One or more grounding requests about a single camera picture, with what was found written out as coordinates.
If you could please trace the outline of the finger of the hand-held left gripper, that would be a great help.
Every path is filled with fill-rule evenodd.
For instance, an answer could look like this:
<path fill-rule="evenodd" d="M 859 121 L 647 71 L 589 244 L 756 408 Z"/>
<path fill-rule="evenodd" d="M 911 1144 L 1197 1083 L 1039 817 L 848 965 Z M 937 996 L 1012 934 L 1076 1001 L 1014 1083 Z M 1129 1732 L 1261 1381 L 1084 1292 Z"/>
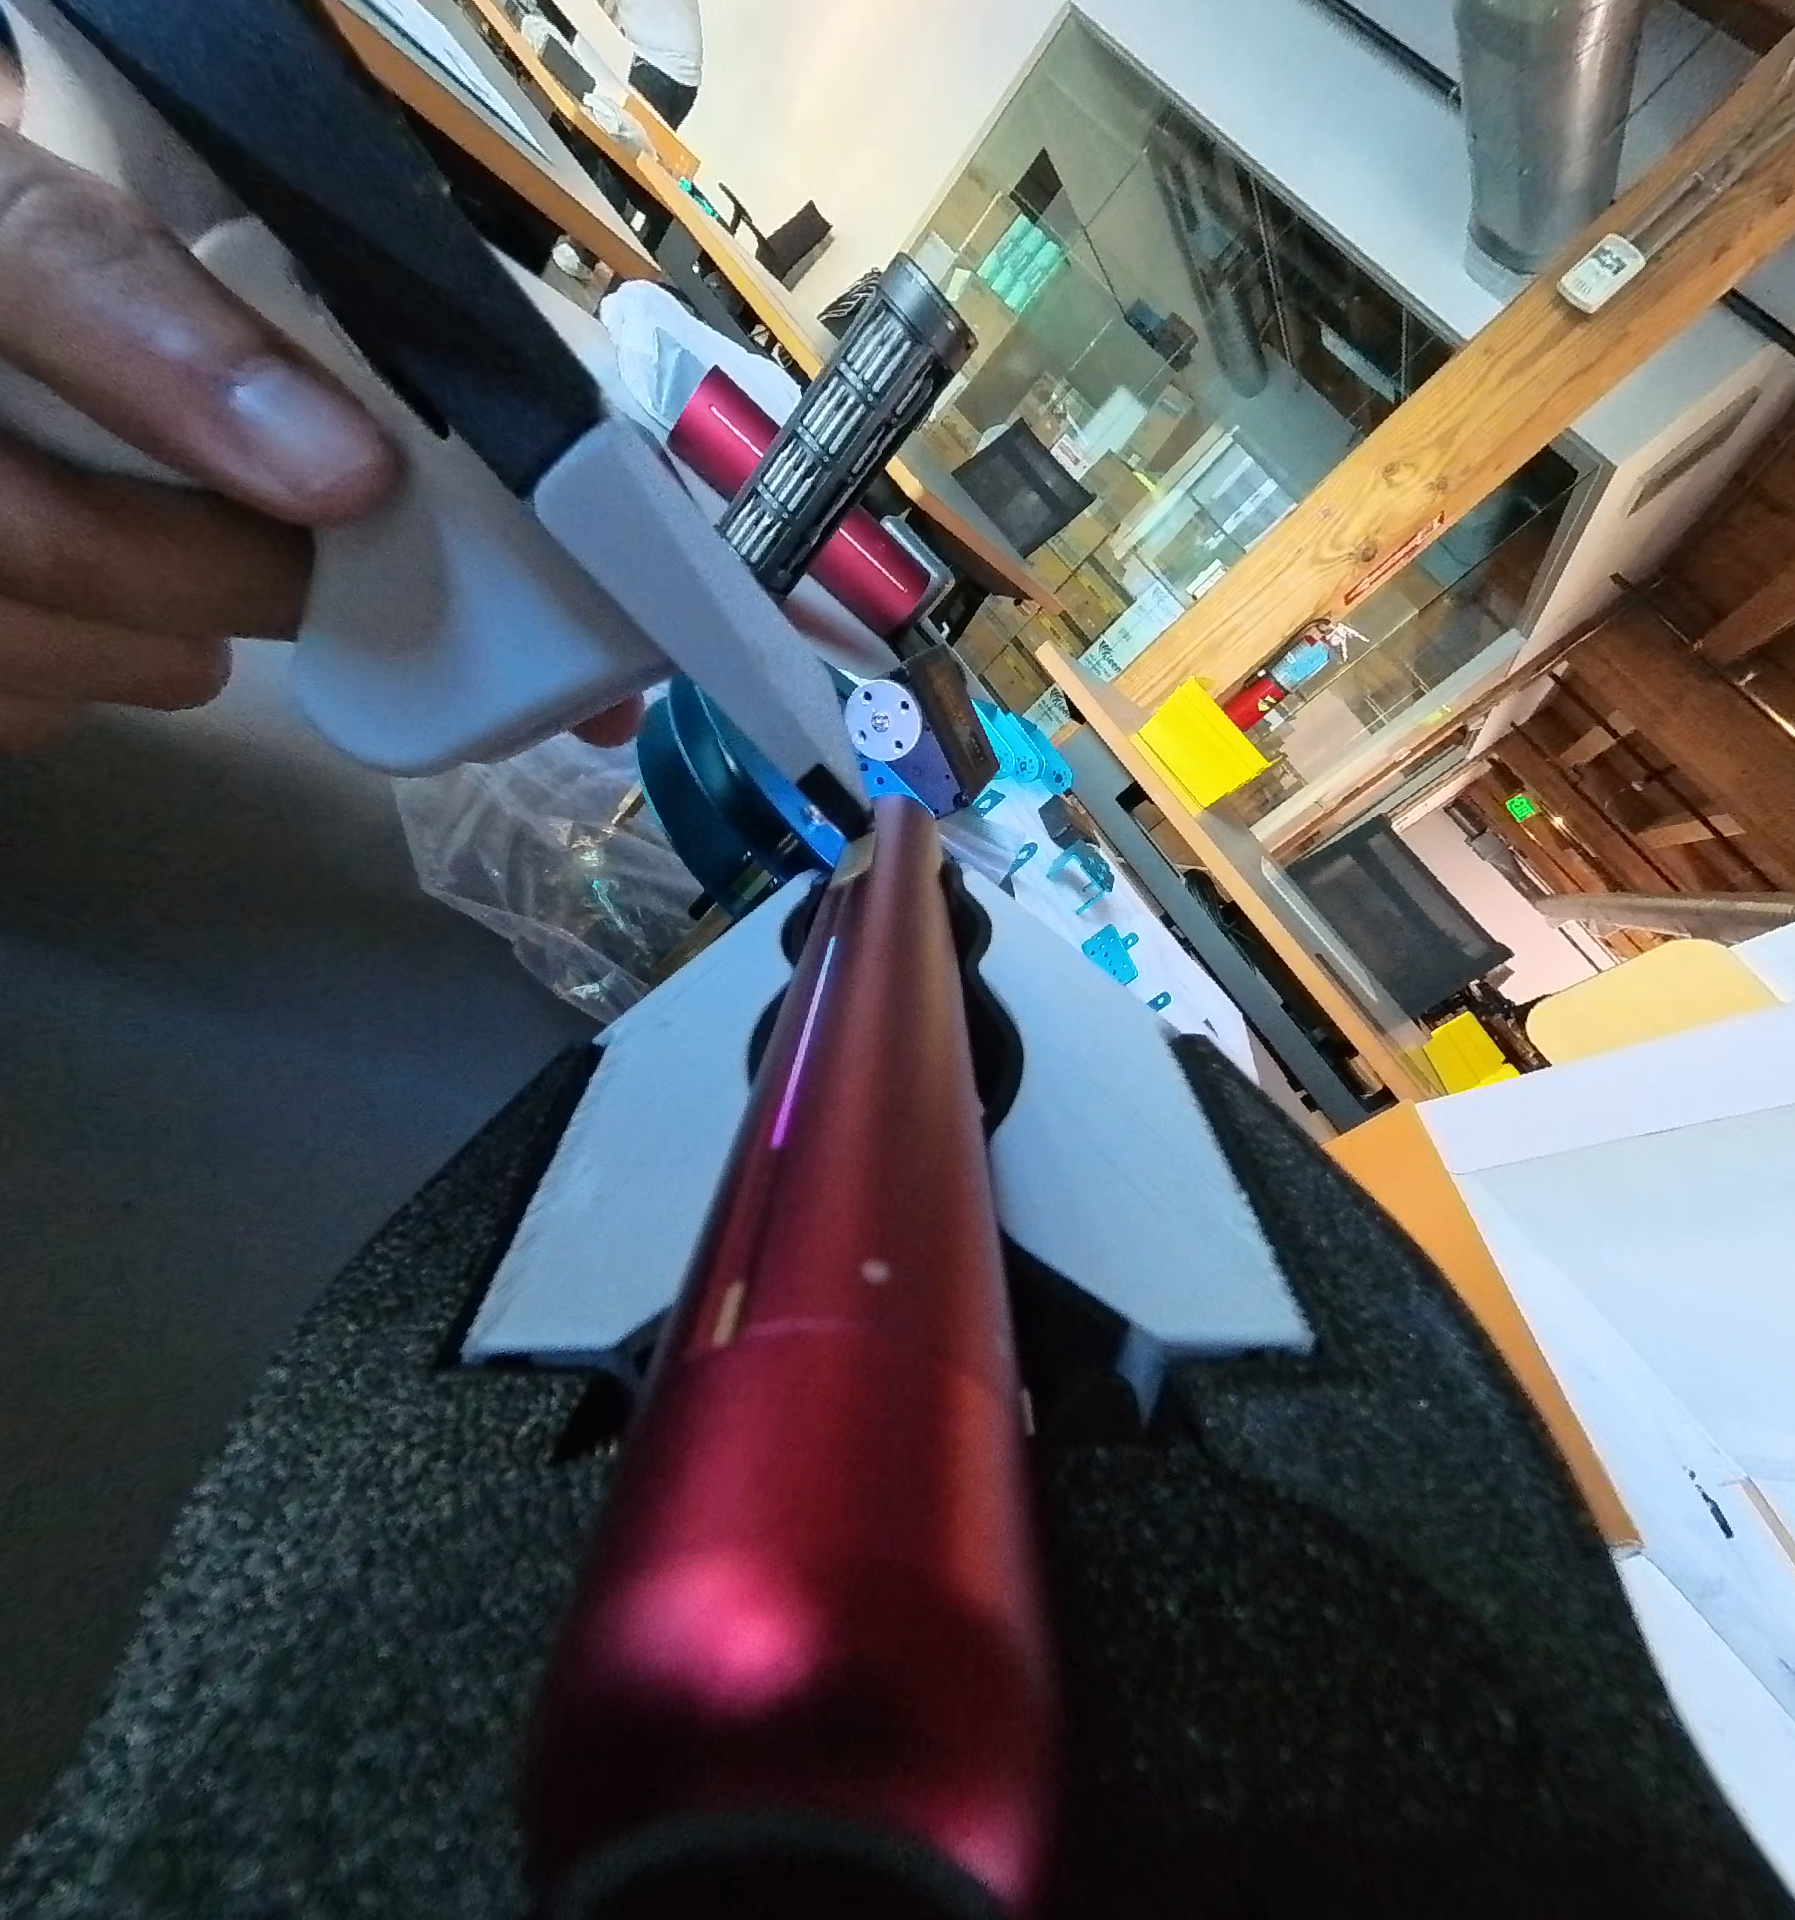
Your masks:
<path fill-rule="evenodd" d="M 643 695 L 643 640 L 470 445 L 432 433 L 381 382 L 265 227 L 224 223 L 194 254 L 400 454 L 381 506 L 316 536 L 292 685 L 335 751 L 379 773 L 443 773 Z"/>
<path fill-rule="evenodd" d="M 846 837 L 870 832 L 858 754 L 827 662 L 627 420 L 548 468 L 533 514 L 629 628 L 717 702 Z"/>

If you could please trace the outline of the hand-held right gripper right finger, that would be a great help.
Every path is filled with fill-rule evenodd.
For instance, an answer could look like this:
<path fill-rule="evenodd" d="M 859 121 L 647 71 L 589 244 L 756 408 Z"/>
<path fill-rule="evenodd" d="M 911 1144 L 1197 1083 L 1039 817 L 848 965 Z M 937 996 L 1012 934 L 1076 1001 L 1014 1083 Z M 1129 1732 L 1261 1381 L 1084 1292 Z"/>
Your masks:
<path fill-rule="evenodd" d="M 1182 1364 L 1297 1359 L 1312 1321 L 1195 1084 L 1212 1049 L 1169 1042 L 1132 1084 L 1071 1089 L 1025 1061 L 1023 1028 L 984 983 L 990 921 L 960 912 L 960 955 L 1000 1061 L 988 1166 L 1012 1271 L 1025 1424 L 1058 1424 L 1093 1381 L 1148 1424 Z"/>

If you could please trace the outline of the red electric screwdriver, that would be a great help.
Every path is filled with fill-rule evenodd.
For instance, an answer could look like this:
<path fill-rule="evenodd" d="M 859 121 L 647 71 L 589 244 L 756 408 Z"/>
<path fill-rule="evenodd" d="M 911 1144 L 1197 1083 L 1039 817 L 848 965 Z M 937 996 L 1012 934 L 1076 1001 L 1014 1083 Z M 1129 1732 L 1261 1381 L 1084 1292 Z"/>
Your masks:
<path fill-rule="evenodd" d="M 529 1915 L 1031 1915 L 1052 1629 L 944 859 L 821 893 L 540 1692 Z"/>

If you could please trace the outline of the blue toy robot arm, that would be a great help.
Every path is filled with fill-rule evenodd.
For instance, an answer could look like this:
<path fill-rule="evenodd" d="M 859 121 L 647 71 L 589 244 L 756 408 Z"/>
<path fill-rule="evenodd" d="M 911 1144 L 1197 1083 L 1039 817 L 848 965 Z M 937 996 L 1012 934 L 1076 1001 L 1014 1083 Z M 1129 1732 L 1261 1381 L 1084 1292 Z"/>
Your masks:
<path fill-rule="evenodd" d="M 948 642 L 916 647 L 880 679 L 852 682 L 840 669 L 830 679 L 873 800 L 908 799 L 943 821 L 1000 770 L 970 678 Z M 836 821 L 686 678 L 645 709 L 636 763 L 668 848 L 730 921 L 793 877 L 832 868 L 844 853 Z"/>

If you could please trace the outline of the person's left hand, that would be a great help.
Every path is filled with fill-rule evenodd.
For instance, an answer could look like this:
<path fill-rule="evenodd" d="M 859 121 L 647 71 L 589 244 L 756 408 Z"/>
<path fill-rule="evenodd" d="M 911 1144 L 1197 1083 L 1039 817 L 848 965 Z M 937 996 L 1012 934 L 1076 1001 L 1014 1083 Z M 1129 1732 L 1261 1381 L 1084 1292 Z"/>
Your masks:
<path fill-rule="evenodd" d="M 128 193 L 18 129 L 0 46 L 0 359 L 188 480 L 78 471 L 0 431 L 0 751 L 98 706 L 194 709 L 235 640 L 297 636 L 311 532 L 394 488 L 372 418 Z"/>

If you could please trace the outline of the red cylindrical screwdriver case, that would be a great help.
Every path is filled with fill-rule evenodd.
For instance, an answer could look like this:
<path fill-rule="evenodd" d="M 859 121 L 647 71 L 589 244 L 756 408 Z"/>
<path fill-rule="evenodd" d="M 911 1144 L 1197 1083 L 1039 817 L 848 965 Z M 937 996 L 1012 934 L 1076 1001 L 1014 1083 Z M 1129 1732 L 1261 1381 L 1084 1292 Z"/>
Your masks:
<path fill-rule="evenodd" d="M 777 421 L 724 373 L 711 369 L 668 427 L 666 442 L 683 468 L 728 499 L 775 437 Z M 806 574 L 883 639 L 929 618 L 954 583 L 900 519 L 877 519 L 863 508 L 842 516 Z"/>

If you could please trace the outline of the white plastic bag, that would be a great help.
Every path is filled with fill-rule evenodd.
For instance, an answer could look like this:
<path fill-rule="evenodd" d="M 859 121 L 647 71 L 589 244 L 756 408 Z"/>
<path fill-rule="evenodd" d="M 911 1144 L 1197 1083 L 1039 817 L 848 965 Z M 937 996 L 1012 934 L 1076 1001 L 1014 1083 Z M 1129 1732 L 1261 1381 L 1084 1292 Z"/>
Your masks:
<path fill-rule="evenodd" d="M 614 411 L 666 442 L 709 373 L 720 373 L 778 427 L 801 388 L 770 356 L 707 324 L 674 293 L 647 281 L 620 281 L 596 309 L 609 339 L 596 374 Z"/>

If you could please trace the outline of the clear plastic bag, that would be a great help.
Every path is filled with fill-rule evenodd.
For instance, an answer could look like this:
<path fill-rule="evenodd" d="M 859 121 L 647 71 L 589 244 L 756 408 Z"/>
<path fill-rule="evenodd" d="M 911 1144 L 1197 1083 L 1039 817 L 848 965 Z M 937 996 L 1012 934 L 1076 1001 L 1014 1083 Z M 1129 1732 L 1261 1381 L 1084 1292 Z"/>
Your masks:
<path fill-rule="evenodd" d="M 559 735 L 507 760 L 394 777 L 390 792 L 430 899 L 496 934 L 599 1027 L 693 928 L 697 881 L 647 809 L 631 746 Z"/>

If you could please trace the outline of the small yellow storage bin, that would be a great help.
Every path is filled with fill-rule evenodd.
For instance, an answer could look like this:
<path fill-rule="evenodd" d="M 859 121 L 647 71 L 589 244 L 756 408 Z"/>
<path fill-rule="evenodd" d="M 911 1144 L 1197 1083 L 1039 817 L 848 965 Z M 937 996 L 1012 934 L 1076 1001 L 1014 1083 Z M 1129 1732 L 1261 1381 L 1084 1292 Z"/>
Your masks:
<path fill-rule="evenodd" d="M 1518 1077 L 1520 1069 L 1483 1021 L 1462 1009 L 1439 1021 L 1417 1049 L 1439 1094 L 1465 1094 Z"/>

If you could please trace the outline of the red fire extinguisher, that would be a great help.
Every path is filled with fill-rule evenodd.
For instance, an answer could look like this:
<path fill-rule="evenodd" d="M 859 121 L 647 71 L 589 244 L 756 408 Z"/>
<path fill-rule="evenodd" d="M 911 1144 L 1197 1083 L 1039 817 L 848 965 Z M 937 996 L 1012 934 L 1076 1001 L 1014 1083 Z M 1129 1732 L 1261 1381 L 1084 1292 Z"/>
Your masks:
<path fill-rule="evenodd" d="M 1298 688 L 1326 669 L 1342 666 L 1364 636 L 1335 620 L 1314 620 L 1285 642 L 1285 649 L 1226 702 L 1226 717 L 1245 734 L 1256 730 Z"/>

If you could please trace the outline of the white cardboard box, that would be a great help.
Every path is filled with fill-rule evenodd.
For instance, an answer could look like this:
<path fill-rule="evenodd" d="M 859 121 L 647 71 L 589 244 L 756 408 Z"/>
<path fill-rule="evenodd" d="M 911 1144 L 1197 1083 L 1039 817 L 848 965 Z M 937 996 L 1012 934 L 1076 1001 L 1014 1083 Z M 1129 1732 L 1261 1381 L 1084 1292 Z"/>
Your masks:
<path fill-rule="evenodd" d="M 1795 1898 L 1795 927 L 1758 1013 L 1423 1107 L 1637 1543 L 1613 1569 Z"/>

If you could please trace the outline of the yellow chair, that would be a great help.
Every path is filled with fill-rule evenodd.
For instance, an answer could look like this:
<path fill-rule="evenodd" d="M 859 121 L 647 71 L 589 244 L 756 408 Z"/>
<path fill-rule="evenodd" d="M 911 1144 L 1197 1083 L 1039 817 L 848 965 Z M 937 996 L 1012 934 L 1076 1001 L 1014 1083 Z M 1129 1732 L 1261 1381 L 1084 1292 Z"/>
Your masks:
<path fill-rule="evenodd" d="M 1778 1003 L 1733 947 L 1681 938 L 1542 997 L 1525 1030 L 1550 1066 L 1565 1066 Z"/>

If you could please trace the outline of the glass partition window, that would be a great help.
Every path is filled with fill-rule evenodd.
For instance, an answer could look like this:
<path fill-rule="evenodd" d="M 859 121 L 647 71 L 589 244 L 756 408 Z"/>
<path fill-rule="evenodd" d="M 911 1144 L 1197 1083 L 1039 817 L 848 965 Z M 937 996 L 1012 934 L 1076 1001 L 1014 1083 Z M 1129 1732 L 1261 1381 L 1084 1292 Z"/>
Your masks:
<path fill-rule="evenodd" d="M 1009 420 L 1096 502 L 958 642 L 980 685 L 1069 719 L 1037 659 L 1132 667 L 1454 354 L 1162 84 L 1052 27 L 911 257 L 976 334 L 927 442 L 954 471 Z"/>

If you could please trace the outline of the wooden ceiling beam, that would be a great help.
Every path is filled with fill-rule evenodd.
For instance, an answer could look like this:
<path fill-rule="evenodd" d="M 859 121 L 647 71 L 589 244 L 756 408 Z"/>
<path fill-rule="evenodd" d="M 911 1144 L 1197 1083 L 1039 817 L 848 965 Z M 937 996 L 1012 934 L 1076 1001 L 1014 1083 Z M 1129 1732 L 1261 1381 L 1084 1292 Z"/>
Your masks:
<path fill-rule="evenodd" d="M 1554 283 L 1604 232 L 1637 242 L 1650 263 L 1582 317 Z M 1192 676 L 1223 693 L 1309 621 L 1357 609 L 1791 242 L 1795 27 L 1139 655 L 1116 690 L 1143 710 Z"/>

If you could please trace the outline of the metal ventilation duct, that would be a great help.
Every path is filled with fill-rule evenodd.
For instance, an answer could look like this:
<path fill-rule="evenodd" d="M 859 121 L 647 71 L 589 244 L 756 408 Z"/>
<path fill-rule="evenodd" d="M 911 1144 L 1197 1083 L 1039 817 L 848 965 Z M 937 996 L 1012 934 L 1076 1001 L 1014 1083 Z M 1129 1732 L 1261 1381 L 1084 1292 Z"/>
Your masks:
<path fill-rule="evenodd" d="M 1526 279 L 1613 201 L 1644 2 L 1456 2 L 1469 242 Z"/>

